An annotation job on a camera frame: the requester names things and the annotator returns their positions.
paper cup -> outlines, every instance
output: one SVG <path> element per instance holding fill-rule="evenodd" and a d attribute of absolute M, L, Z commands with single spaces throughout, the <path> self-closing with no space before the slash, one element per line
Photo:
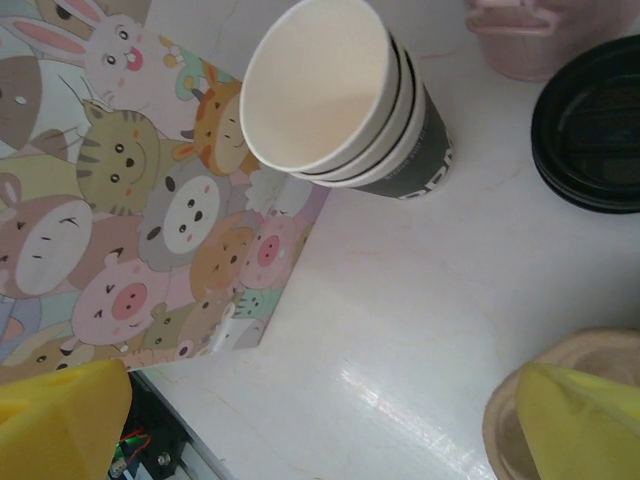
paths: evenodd
<path fill-rule="evenodd" d="M 265 165 L 320 173 L 358 156 L 387 123 L 399 65 L 363 0 L 303 0 L 256 50 L 240 96 L 247 144 Z"/>
<path fill-rule="evenodd" d="M 400 140 L 400 137 L 402 137 L 402 134 L 409 124 L 411 109 L 413 108 L 413 102 L 415 100 L 416 81 L 409 58 L 404 49 L 402 47 L 398 48 L 396 45 L 398 45 L 397 42 L 394 42 L 394 49 L 400 61 L 400 88 L 395 100 L 393 112 L 387 124 L 378 134 L 378 137 L 364 152 L 342 167 L 319 174 L 308 174 L 305 172 L 294 173 L 295 176 L 311 181 L 346 180 L 373 167 L 385 158 L 398 143 L 398 140 Z"/>
<path fill-rule="evenodd" d="M 389 155 L 350 179 L 315 183 L 333 188 L 355 188 L 401 200 L 420 197 L 436 187 L 449 170 L 452 148 L 446 127 L 415 66 L 414 72 L 418 88 L 411 120 Z"/>

black plastic lid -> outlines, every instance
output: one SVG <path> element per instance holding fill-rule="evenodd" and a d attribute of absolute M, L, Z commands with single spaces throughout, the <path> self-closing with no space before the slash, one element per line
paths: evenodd
<path fill-rule="evenodd" d="M 560 70 L 538 99 L 531 140 L 540 175 L 565 200 L 640 212 L 640 35 Z"/>

table surface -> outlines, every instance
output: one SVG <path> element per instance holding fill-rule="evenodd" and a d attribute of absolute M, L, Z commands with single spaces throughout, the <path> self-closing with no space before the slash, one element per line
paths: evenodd
<path fill-rule="evenodd" d="M 154 0 L 149 25 L 241 76 L 292 3 Z M 421 57 L 454 165 L 411 202 L 332 192 L 258 348 L 147 371 L 241 480 L 494 478 L 480 425 L 502 378 L 576 329 L 639 323 L 640 217 L 542 182 L 542 86 L 483 63 L 460 2 L 372 3 Z"/>

tan bowl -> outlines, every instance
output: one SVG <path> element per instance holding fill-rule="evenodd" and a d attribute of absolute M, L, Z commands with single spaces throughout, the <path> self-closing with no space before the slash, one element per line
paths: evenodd
<path fill-rule="evenodd" d="M 573 368 L 626 385 L 640 386 L 640 331 L 596 328 L 578 332 L 531 362 Z M 482 436 L 498 480 L 540 480 L 516 413 L 520 370 L 493 392 L 485 408 Z"/>

cartoon animal placemat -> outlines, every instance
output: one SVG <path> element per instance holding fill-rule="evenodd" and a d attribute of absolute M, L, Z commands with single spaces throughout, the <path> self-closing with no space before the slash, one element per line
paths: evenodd
<path fill-rule="evenodd" d="M 0 5 L 0 383 L 257 345 L 327 197 L 149 0 Z"/>

